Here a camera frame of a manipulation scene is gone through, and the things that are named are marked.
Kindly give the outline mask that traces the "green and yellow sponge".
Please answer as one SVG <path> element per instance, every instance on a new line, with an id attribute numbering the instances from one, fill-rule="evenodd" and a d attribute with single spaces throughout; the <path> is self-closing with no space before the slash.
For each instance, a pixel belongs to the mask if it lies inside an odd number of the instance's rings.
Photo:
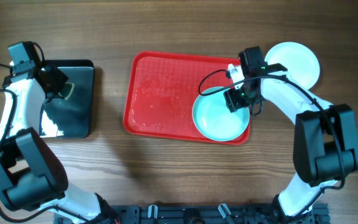
<path id="1" fill-rule="evenodd" d="M 64 87 L 62 88 L 62 90 L 59 92 L 59 95 L 61 97 L 63 97 L 65 100 L 68 100 L 72 93 L 73 90 L 75 88 L 75 84 L 74 83 L 65 83 Z"/>

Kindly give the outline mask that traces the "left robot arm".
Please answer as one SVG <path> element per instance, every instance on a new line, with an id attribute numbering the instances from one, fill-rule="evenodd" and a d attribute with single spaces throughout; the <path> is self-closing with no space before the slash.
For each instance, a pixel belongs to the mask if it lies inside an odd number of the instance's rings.
<path id="1" fill-rule="evenodd" d="M 84 138 L 90 131 L 94 65 L 90 60 L 46 60 L 39 44 L 8 48 L 9 74 L 0 122 L 0 217 L 25 210 L 29 220 L 44 212 L 72 223 L 119 223 L 100 195 L 70 183 L 46 138 Z"/>

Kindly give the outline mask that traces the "light blue plate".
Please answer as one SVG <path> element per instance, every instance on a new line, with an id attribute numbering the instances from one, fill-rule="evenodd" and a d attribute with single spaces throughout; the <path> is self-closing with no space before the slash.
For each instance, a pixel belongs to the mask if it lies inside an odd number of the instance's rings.
<path id="1" fill-rule="evenodd" d="M 250 112 L 241 108 L 230 112 L 223 92 L 208 96 L 199 95 L 192 109 L 193 123 L 206 138 L 226 142 L 238 138 L 248 128 Z"/>

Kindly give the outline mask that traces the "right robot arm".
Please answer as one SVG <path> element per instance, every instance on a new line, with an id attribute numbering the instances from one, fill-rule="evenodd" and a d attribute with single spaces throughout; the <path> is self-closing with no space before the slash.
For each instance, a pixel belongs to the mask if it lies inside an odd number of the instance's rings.
<path id="1" fill-rule="evenodd" d="M 284 42 L 263 54 L 260 47 L 239 53 L 239 65 L 226 76 L 232 85 L 223 93 L 230 112 L 272 102 L 295 125 L 295 175 L 275 196 L 272 219 L 301 220 L 327 190 L 341 190 L 358 170 L 358 135 L 354 111 L 334 105 L 310 89 L 320 76 L 316 55 L 304 45 Z"/>

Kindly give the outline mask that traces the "white round plate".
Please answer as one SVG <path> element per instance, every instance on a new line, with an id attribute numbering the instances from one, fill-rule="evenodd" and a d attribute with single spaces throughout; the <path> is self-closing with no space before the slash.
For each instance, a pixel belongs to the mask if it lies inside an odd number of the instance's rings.
<path id="1" fill-rule="evenodd" d="M 308 47 L 297 42 L 282 42 L 273 46 L 267 52 L 265 61 L 269 65 L 282 64 L 291 77 L 307 90 L 317 83 L 320 76 L 317 56 Z"/>

